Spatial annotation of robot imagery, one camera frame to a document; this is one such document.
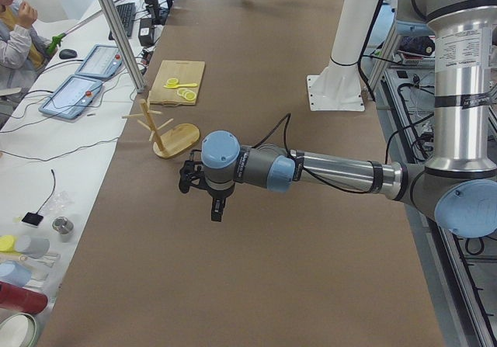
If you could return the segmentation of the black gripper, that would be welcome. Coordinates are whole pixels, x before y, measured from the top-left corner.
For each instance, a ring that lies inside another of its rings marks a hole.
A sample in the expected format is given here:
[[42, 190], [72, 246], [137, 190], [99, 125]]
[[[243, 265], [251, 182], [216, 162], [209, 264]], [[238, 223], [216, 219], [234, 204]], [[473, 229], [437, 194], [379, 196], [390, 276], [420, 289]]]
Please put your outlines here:
[[210, 211], [211, 220], [214, 222], [221, 222], [224, 213], [225, 199], [234, 192], [234, 181], [215, 182], [207, 176], [204, 177], [204, 180], [207, 192], [213, 198]]

